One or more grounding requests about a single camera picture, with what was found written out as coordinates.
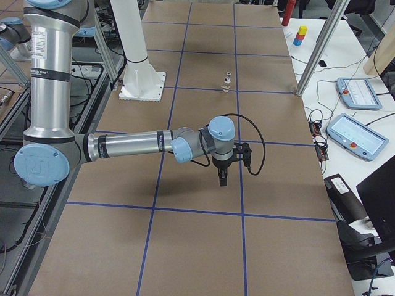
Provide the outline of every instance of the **cardboard sheet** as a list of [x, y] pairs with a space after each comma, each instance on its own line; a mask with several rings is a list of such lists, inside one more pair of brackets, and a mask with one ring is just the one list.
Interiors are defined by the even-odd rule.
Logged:
[[[143, 25], [164, 97], [113, 93], [98, 133], [198, 129], [239, 112], [268, 142], [262, 174], [235, 163], [219, 187], [215, 167], [170, 154], [84, 165], [30, 296], [353, 295], [276, 9], [150, 2]], [[256, 171], [259, 138], [233, 119]]]

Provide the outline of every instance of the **small metal object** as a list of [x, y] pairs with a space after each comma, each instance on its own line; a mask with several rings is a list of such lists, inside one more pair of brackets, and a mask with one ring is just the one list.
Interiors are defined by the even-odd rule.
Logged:
[[231, 84], [231, 80], [230, 80], [231, 75], [232, 75], [232, 73], [227, 72], [225, 78], [223, 79], [224, 85], [221, 85], [221, 88], [222, 88], [223, 92], [225, 92], [225, 93], [229, 92], [230, 84]]
[[13, 91], [8, 91], [6, 92], [5, 95], [3, 95], [0, 99], [0, 107], [2, 107], [4, 104], [6, 104], [12, 97], [12, 95], [14, 94]]

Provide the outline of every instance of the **black band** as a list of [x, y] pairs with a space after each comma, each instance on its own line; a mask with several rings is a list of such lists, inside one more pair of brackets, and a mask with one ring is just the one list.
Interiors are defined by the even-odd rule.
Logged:
[[140, 60], [139, 62], [134, 62], [134, 61], [128, 60], [128, 59], [127, 59], [127, 61], [128, 61], [128, 62], [131, 62], [131, 63], [134, 63], [134, 64], [138, 64], [138, 63], [144, 62], [144, 61], [147, 60], [147, 59], [148, 59], [148, 55], [147, 55], [147, 57], [146, 57], [144, 60]]
[[89, 134], [84, 135], [84, 156], [87, 162], [92, 162], [91, 157], [89, 156], [89, 147], [88, 147], [88, 139], [89, 139]]
[[35, 78], [59, 80], [59, 81], [64, 81], [64, 82], [70, 82], [70, 79], [71, 79], [70, 73], [54, 71], [54, 70], [47, 70], [47, 69], [40, 69], [40, 68], [31, 68], [30, 74], [31, 74], [31, 77], [35, 77]]
[[75, 137], [69, 138], [36, 138], [31, 136], [23, 136], [23, 140], [40, 144], [64, 144], [75, 141]]
[[72, 25], [76, 26], [77, 28], [80, 27], [80, 22], [75, 18], [68, 17], [67, 15], [60, 14], [58, 12], [54, 12], [51, 10], [41, 9], [37, 7], [25, 7], [23, 9], [24, 14], [39, 14], [45, 17], [50, 17], [52, 19], [62, 20], [67, 23], [71, 23]]
[[26, 40], [19, 41], [18, 44], [23, 44], [23, 43], [26, 43], [26, 42], [28, 42], [30, 40], [31, 40], [31, 36], [29, 36], [29, 38], [27, 38]]
[[165, 136], [163, 135], [163, 131], [157, 131], [156, 136], [158, 140], [158, 152], [165, 152]]
[[109, 158], [109, 154], [107, 153], [107, 145], [106, 145], [107, 135], [99, 136], [98, 138], [98, 151], [100, 158]]
[[209, 153], [214, 152], [216, 150], [215, 143], [214, 143], [213, 137], [209, 133], [209, 129], [208, 128], [201, 128], [201, 129], [199, 129], [199, 131], [202, 133], [203, 139], [206, 142], [207, 151]]

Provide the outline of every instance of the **label sticker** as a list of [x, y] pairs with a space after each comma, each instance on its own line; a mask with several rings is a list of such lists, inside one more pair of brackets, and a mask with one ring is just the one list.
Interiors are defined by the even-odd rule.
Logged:
[[332, 179], [332, 183], [340, 192], [340, 194], [344, 194], [350, 191], [348, 190], [347, 186], [344, 184], [343, 180], [339, 177]]
[[46, 60], [47, 59], [47, 32], [31, 32], [31, 58]]

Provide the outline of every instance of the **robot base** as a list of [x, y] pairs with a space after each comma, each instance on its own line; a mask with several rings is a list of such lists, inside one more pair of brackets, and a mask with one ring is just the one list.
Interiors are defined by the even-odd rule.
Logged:
[[119, 98], [159, 102], [162, 98], [165, 79], [166, 73], [155, 71], [149, 63], [145, 65], [129, 63], [123, 77], [123, 87]]

